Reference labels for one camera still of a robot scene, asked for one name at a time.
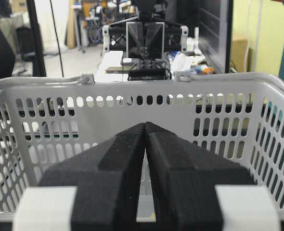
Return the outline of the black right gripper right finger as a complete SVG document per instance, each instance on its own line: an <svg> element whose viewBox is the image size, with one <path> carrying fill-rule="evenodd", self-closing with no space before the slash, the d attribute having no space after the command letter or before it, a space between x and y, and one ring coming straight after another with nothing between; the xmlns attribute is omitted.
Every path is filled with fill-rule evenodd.
<svg viewBox="0 0 284 231"><path fill-rule="evenodd" d="M266 187L248 169L145 124L156 211L178 231L279 231L281 222Z"/></svg>

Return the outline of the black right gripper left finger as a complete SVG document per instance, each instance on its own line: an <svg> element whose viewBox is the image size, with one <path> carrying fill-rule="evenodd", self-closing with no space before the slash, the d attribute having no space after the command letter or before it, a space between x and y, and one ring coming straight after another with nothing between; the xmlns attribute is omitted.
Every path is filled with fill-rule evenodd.
<svg viewBox="0 0 284 231"><path fill-rule="evenodd" d="M136 222L145 125L139 123L48 168L27 188L15 231L116 231Z"/></svg>

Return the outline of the opposite arm gripper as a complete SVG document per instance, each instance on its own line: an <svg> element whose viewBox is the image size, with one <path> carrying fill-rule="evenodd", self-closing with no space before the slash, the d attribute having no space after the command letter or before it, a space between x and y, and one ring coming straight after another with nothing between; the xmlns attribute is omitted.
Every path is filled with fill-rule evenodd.
<svg viewBox="0 0 284 231"><path fill-rule="evenodd" d="M164 53L187 51L189 28L157 17L130 17L104 25L103 51L122 51L127 58L162 59Z"/></svg>

